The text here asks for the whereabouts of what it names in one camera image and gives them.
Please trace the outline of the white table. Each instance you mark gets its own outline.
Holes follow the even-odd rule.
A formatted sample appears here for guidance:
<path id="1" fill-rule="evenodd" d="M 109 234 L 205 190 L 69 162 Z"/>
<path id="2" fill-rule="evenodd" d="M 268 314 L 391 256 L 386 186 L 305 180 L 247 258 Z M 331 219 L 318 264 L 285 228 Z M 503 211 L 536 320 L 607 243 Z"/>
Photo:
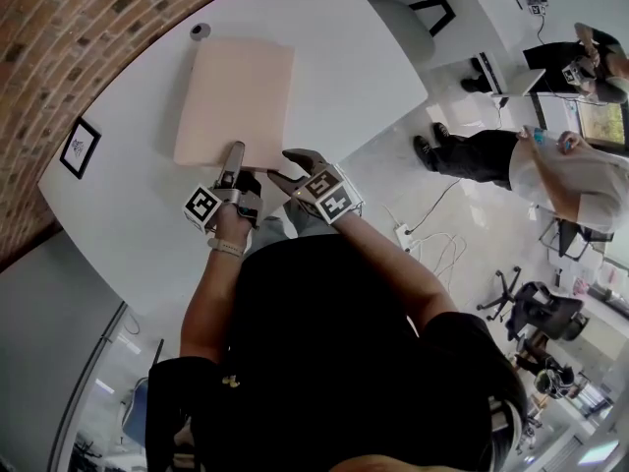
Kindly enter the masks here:
<path id="1" fill-rule="evenodd" d="M 295 49 L 284 142 L 332 163 L 427 98 L 367 0 L 214 0 L 162 35 L 86 110 L 100 140 L 84 175 L 53 159 L 39 182 L 68 236 L 140 315 L 186 305 L 208 253 L 182 208 L 212 172 L 173 160 L 198 24 Z"/>

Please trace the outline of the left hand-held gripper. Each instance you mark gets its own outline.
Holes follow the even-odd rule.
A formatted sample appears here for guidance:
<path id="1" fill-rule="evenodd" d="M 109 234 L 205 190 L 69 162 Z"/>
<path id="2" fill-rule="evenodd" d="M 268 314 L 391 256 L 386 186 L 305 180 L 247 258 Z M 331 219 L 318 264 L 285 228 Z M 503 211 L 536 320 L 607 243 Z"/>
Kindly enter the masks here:
<path id="1" fill-rule="evenodd" d="M 219 180 L 235 180 L 233 184 L 225 187 L 217 181 L 212 187 L 197 185 L 183 205 L 183 215 L 204 235 L 215 231 L 218 211 L 225 204 L 234 206 L 252 228 L 258 227 L 263 206 L 261 184 L 252 172 L 240 173 L 245 148 L 243 142 L 235 142 L 219 174 Z"/>

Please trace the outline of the black office swivel chair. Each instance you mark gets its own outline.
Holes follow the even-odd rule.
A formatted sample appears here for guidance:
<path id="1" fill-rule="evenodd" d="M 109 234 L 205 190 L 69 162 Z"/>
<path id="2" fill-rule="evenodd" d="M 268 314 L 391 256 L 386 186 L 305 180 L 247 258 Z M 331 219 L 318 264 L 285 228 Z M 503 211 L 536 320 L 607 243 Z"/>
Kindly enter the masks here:
<path id="1" fill-rule="evenodd" d="M 495 276 L 500 279 L 502 288 L 500 296 L 476 307 L 477 311 L 494 309 L 486 320 L 504 324 L 508 341 L 519 340 L 527 325 L 552 340 L 572 341 L 583 332 L 590 319 L 582 313 L 582 300 L 553 294 L 539 281 L 526 282 L 515 290 L 522 269 L 515 265 L 513 270 L 510 283 L 507 283 L 505 274 L 497 270 Z"/>

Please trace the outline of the blue water bottle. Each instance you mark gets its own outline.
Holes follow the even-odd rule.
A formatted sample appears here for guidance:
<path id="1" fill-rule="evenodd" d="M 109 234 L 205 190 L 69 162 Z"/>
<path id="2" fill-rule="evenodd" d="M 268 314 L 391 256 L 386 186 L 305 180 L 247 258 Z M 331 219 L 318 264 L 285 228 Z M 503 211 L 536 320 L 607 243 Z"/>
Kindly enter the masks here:
<path id="1" fill-rule="evenodd" d="M 561 137 L 560 133 L 530 125 L 524 125 L 522 133 L 525 138 L 531 139 L 538 147 L 556 147 Z"/>

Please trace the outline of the person's right leg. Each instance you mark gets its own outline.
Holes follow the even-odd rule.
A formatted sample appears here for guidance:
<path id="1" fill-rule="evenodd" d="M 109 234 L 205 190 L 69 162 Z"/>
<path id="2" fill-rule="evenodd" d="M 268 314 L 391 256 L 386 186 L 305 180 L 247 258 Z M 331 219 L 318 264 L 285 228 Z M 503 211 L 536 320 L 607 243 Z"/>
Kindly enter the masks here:
<path id="1" fill-rule="evenodd" d="M 298 238 L 338 234 L 333 226 L 307 213 L 294 199 L 285 203 L 283 208 L 288 220 L 295 228 Z"/>

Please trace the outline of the beige cardboard sheet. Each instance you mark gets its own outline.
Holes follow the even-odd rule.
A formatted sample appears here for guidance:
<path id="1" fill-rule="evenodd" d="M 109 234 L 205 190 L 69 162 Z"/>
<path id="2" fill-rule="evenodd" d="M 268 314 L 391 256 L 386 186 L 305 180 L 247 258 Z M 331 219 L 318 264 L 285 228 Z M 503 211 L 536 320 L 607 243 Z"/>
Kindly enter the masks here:
<path id="1" fill-rule="evenodd" d="M 204 39 L 190 75 L 174 148 L 185 166 L 220 166 L 245 144 L 242 165 L 281 165 L 294 49 L 250 37 Z"/>

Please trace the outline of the person's black shirt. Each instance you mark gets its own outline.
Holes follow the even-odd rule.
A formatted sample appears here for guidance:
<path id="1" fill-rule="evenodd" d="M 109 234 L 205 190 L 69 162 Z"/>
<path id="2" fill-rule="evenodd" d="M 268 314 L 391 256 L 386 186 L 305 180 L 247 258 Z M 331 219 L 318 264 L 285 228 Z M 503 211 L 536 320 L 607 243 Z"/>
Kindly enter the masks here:
<path id="1" fill-rule="evenodd" d="M 480 318 L 413 329 L 392 288 L 337 235 L 248 257 L 219 362 L 149 373 L 149 472 L 327 472 L 384 455 L 485 472 L 491 404 L 526 415 L 526 392 Z"/>

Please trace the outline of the person's left forearm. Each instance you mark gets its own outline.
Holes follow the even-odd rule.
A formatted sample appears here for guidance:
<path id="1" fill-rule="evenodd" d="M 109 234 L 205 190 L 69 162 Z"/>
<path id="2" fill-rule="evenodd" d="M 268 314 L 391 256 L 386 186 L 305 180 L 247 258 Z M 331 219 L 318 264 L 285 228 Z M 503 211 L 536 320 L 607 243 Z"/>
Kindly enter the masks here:
<path id="1" fill-rule="evenodd" d="M 242 259 L 212 251 L 181 327 L 180 356 L 218 364 L 227 351 L 228 327 Z"/>

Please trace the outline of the person's left hand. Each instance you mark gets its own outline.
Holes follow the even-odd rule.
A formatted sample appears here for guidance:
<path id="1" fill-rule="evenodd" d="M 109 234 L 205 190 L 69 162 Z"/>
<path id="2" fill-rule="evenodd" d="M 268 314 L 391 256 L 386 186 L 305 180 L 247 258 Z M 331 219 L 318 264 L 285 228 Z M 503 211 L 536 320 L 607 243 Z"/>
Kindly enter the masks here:
<path id="1" fill-rule="evenodd" d="M 215 238 L 219 240 L 245 249 L 252 228 L 251 223 L 231 204 L 223 204 L 217 211 Z"/>

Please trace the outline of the black framed sign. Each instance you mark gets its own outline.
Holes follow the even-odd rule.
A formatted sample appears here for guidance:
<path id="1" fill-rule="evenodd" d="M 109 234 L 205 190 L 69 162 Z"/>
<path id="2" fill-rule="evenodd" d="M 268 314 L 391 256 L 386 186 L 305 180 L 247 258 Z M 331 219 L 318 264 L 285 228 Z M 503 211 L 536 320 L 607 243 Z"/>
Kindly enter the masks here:
<path id="1" fill-rule="evenodd" d="M 82 179 L 100 139 L 101 134 L 79 117 L 63 146 L 60 162 L 73 176 Z"/>

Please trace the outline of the person's right forearm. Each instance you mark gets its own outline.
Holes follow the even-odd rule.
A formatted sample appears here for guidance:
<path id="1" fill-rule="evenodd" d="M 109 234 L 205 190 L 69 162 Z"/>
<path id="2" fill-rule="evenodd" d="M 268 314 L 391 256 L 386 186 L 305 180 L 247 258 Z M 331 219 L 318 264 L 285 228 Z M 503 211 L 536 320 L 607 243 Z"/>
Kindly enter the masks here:
<path id="1" fill-rule="evenodd" d="M 332 226 L 387 282 L 417 332 L 435 317 L 457 312 L 447 290 L 429 269 L 361 217 L 348 212 Z"/>

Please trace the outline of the black mesh chair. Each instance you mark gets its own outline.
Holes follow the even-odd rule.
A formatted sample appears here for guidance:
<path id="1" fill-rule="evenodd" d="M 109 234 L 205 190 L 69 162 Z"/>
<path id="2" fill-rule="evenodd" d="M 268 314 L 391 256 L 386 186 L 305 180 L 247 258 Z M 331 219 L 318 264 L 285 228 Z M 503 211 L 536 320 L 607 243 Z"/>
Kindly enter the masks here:
<path id="1" fill-rule="evenodd" d="M 582 240 L 583 248 L 577 256 L 572 256 L 569 254 L 569 250 L 577 238 Z M 612 242 L 613 238 L 613 233 L 599 232 L 555 217 L 543 231 L 539 241 L 548 250 L 556 252 L 560 258 L 567 257 L 571 261 L 578 262 L 593 243 L 605 245 Z"/>

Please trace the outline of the grey partition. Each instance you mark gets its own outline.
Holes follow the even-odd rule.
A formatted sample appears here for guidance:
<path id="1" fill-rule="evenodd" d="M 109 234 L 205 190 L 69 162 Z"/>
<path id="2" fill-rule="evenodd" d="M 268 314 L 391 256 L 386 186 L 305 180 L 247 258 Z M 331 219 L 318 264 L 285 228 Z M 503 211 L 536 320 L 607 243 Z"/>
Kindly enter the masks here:
<path id="1" fill-rule="evenodd" d="M 125 311 L 65 232 L 0 273 L 0 459 L 17 472 L 68 467 Z"/>

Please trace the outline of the grey chair with black legs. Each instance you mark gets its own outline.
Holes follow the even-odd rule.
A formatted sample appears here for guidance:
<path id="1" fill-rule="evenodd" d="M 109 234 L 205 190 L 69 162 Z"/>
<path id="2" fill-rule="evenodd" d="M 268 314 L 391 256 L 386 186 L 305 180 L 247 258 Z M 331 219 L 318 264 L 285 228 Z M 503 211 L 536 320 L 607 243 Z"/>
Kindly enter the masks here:
<path id="1" fill-rule="evenodd" d="M 435 37 L 456 17 L 447 0 L 368 1 L 416 69 L 433 58 Z"/>

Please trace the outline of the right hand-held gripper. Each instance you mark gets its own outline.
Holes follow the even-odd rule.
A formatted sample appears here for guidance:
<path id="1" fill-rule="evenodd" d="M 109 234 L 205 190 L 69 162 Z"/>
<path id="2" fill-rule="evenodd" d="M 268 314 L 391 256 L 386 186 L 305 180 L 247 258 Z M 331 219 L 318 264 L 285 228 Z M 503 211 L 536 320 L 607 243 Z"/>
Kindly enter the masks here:
<path id="1" fill-rule="evenodd" d="M 273 170 L 266 175 L 284 194 L 292 194 L 291 197 L 309 215 L 331 225 L 346 213 L 363 207 L 364 200 L 353 183 L 338 165 L 326 166 L 326 160 L 319 152 L 289 148 L 282 154 L 311 177 L 306 181 L 304 176 L 293 179 Z"/>

